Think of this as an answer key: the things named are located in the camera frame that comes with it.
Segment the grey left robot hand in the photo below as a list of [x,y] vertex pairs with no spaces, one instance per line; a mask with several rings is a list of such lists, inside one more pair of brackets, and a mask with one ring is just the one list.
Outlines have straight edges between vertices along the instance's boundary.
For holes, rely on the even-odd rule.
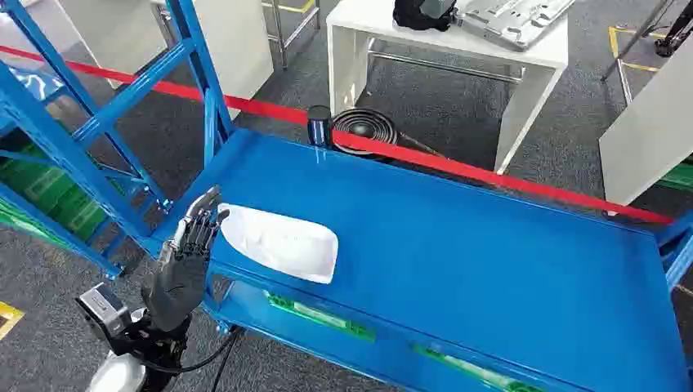
[[141,289],[145,307],[156,328],[179,327],[203,299],[214,239],[221,225],[217,206],[221,186],[196,198],[178,221],[159,253],[159,267]]

